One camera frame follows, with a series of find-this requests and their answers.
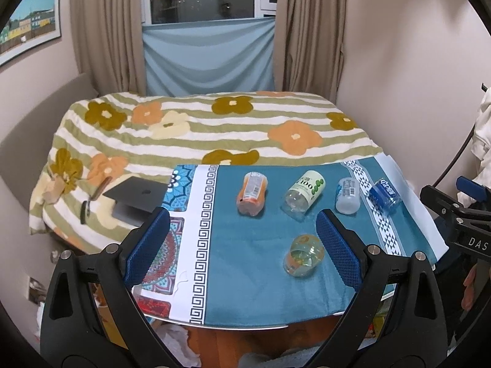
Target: framed painting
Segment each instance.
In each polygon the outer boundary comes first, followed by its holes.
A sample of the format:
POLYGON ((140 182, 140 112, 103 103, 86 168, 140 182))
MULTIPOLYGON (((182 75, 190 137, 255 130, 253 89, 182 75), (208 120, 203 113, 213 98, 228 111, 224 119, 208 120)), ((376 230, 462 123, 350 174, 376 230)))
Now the framed painting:
POLYGON ((60 0, 22 0, 0 32, 0 67, 60 37, 60 0))

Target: gray headboard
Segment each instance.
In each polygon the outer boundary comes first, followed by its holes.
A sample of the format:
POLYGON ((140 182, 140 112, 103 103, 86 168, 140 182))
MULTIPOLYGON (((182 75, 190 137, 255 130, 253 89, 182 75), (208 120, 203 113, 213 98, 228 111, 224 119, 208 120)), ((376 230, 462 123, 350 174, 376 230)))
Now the gray headboard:
POLYGON ((27 211, 61 119, 73 103, 97 96, 82 74, 37 105, 0 143, 0 176, 27 211))

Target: gray laptop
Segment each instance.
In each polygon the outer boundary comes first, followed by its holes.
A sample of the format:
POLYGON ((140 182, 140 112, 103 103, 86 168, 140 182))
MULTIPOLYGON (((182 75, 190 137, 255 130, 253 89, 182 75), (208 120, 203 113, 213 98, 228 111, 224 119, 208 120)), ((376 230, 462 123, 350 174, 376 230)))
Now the gray laptop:
POLYGON ((167 187, 162 182, 130 177, 104 192, 104 196, 116 201, 112 217, 139 227, 162 205, 167 187))

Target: blue gripper pad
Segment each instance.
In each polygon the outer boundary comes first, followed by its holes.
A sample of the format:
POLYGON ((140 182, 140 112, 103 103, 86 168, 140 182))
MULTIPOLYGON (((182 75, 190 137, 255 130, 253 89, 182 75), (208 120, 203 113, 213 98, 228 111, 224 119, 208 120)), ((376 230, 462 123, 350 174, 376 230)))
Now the blue gripper pad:
POLYGON ((169 212, 166 209, 162 209, 149 226, 143 224, 140 229, 145 230, 145 232, 126 259, 126 273, 123 278, 126 287, 141 284, 145 278, 155 256, 165 241, 165 237, 169 233, 169 212))
POLYGON ((459 191, 464 192, 478 202, 486 202, 488 200, 488 193, 485 187, 462 175, 457 179, 456 186, 459 191))
POLYGON ((356 232, 344 228, 330 209, 318 213, 315 227, 344 284, 358 292, 367 267, 365 244, 356 232))

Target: blue sheet under window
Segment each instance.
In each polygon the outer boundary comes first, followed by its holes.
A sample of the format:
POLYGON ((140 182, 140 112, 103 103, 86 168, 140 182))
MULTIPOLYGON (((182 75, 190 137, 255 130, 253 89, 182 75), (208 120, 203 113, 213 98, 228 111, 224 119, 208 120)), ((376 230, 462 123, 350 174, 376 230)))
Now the blue sheet under window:
POLYGON ((148 95, 274 90, 274 18, 143 27, 148 95))

